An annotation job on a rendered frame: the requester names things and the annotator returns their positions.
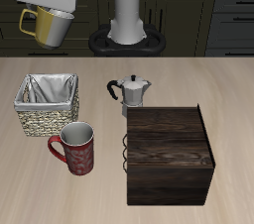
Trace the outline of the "white and yellow mug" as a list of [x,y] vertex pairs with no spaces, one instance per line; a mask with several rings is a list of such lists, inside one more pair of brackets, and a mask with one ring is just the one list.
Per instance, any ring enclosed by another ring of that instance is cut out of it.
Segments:
[[[23,18],[26,13],[33,14],[36,17],[35,31],[26,31],[23,27]],[[20,16],[19,29],[24,34],[35,38],[39,46],[44,49],[54,50],[59,48],[70,28],[74,19],[72,13],[50,9],[47,11],[44,7],[37,7],[36,11],[24,9]]]

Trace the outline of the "dark wooden cabinet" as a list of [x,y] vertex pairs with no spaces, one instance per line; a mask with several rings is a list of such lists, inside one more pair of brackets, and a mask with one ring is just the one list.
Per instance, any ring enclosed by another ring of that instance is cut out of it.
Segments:
[[123,146],[129,206],[205,204],[215,160],[198,106],[129,108]]

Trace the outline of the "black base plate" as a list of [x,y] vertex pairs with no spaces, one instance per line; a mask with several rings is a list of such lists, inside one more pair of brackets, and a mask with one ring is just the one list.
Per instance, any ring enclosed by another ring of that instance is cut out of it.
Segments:
[[89,38],[89,48],[98,57],[157,57],[166,47],[165,37],[152,24],[145,24],[146,39],[134,45],[120,45],[107,37],[111,27],[102,24]]

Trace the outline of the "silver moka pot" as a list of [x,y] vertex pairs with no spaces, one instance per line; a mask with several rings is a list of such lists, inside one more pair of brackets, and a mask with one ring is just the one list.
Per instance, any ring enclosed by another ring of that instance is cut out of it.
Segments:
[[107,90],[113,99],[117,100],[113,86],[116,86],[122,91],[122,115],[127,117],[128,107],[142,107],[143,95],[152,83],[135,74],[126,76],[123,79],[111,80],[107,83]]

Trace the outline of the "woven basket with white liner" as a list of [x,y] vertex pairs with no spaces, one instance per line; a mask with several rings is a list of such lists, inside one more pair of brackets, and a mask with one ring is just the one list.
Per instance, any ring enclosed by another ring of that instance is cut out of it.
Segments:
[[28,137],[57,135],[78,119],[76,73],[32,73],[23,79],[14,108]]

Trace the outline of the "red patterned mug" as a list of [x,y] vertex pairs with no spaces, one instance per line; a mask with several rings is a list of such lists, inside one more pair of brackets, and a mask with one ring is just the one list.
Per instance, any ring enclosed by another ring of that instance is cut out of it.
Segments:
[[67,164],[74,175],[90,173],[94,165],[94,130],[86,122],[72,122],[65,125],[58,136],[48,140],[50,152]]

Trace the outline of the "dark kitchen cupboards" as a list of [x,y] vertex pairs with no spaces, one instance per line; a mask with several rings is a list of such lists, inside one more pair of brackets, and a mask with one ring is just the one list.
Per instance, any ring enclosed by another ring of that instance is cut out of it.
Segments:
[[[152,24],[166,39],[160,56],[202,56],[214,0],[139,0],[139,18]],[[90,36],[115,17],[114,0],[76,0],[74,19],[62,45],[44,49],[35,38],[19,29],[24,9],[39,5],[16,0],[0,0],[0,56],[94,56]],[[22,27],[34,32],[36,17],[26,13]]]

